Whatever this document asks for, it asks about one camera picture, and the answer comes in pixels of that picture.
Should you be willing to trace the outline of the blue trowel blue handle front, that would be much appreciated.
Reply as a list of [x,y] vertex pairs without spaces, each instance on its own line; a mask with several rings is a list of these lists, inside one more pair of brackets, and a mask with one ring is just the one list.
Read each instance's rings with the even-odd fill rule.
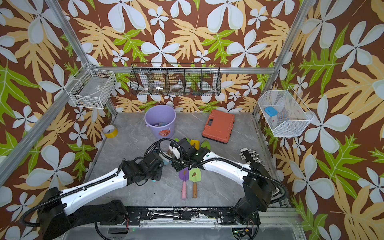
[[[164,167],[164,166],[167,166],[167,165],[170,165],[172,163],[172,159],[168,159],[166,157],[164,157],[163,155],[159,154],[159,157],[160,159],[162,160],[162,164],[161,166]],[[152,182],[156,182],[156,181],[159,181],[160,179],[152,179],[151,181]]]

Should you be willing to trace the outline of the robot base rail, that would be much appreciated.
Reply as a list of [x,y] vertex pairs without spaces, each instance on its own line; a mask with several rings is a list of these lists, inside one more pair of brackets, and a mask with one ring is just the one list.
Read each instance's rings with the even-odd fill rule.
[[144,222],[155,220],[171,221],[172,223],[187,223],[201,225],[207,220],[219,226],[256,226],[260,224],[258,213],[252,213],[248,218],[240,217],[233,207],[126,207],[126,213],[116,223],[100,222],[101,225],[143,226]]

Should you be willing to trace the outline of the purple trowel pink handle front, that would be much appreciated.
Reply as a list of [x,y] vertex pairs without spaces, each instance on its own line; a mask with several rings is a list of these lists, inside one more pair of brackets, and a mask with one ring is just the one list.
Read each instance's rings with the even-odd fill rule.
[[182,185],[182,200],[187,199],[187,181],[189,180],[189,169],[184,168],[179,172],[179,178],[183,181]]

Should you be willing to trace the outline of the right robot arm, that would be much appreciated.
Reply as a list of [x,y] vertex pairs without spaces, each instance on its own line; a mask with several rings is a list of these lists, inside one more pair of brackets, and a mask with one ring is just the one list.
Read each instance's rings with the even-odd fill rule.
[[174,153],[172,166],[181,172],[184,168],[202,169],[220,174],[244,189],[245,196],[233,207],[233,213],[243,219],[257,212],[266,212],[269,205],[283,201],[289,196],[287,187],[271,177],[266,168],[258,163],[241,164],[226,159],[207,148],[197,150],[187,139],[170,143]]

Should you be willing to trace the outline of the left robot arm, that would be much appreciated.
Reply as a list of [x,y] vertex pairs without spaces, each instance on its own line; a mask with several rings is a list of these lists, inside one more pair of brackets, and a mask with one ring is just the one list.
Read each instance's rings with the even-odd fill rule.
[[62,191],[54,187],[38,205],[20,217],[20,223],[39,227],[45,240],[53,240],[72,228],[87,224],[121,224],[128,215],[122,201],[112,200],[101,205],[90,205],[90,202],[131,184],[160,180],[163,165],[162,158],[152,152],[133,161],[122,160],[119,167],[85,184]]

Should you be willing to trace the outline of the white brush blue handle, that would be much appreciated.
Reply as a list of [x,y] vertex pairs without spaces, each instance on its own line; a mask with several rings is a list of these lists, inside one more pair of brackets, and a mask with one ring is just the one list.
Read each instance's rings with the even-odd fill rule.
[[160,154],[163,155],[164,157],[168,158],[168,159],[172,159],[172,160],[175,159],[175,158],[173,158],[173,156],[172,156],[172,152],[171,152],[171,151],[167,151],[167,152],[165,152],[165,153],[164,153],[164,152],[161,152]]

